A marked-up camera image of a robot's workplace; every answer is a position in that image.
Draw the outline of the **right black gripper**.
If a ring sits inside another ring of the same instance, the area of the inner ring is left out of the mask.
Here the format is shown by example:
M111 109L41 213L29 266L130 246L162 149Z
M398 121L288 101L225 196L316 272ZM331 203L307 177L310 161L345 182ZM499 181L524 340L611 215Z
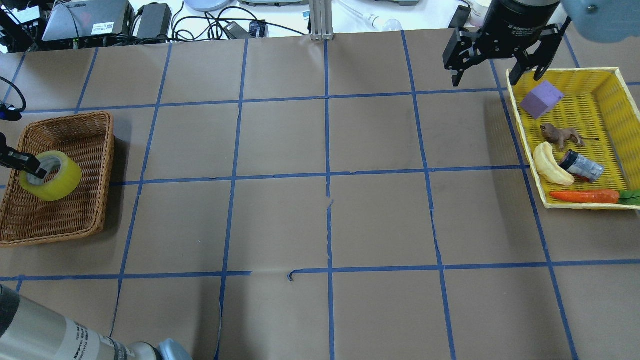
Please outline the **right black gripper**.
M534 80L541 80L572 22L570 16L564 22L551 22L560 4L559 0L492 0L482 27L454 28L443 51L452 86L459 87L471 67L499 59L516 59L510 85L534 68Z

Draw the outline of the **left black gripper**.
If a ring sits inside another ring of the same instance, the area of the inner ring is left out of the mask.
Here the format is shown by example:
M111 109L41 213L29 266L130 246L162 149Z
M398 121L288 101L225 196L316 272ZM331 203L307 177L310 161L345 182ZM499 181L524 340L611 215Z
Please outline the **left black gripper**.
M6 136L2 132L0 132L0 166L22 171L38 179L44 179L49 173L41 167L41 162L34 155L8 147Z

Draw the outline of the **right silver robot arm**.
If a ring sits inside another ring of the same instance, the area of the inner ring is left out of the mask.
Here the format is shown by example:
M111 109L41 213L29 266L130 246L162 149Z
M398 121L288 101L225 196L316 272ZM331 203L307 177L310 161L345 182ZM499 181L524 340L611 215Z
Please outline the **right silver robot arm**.
M638 37L639 23L637 0L493 0L482 27L454 30L442 54L443 66L454 87L465 71L496 59L516 60L511 85L529 71L539 81L570 25L593 43L619 43Z

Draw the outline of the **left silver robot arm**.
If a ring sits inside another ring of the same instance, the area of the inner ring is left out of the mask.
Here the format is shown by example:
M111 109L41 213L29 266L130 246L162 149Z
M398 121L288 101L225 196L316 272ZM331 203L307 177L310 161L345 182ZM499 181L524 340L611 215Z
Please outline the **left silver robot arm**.
M110 178L113 137L91 136L98 160L83 165L59 151L39 155L7 146L1 137L1 165L12 169L1 203L1 246L83 239L102 231ZM126 345L49 309L16 290L1 287L3 360L189 360L169 338L157 346Z

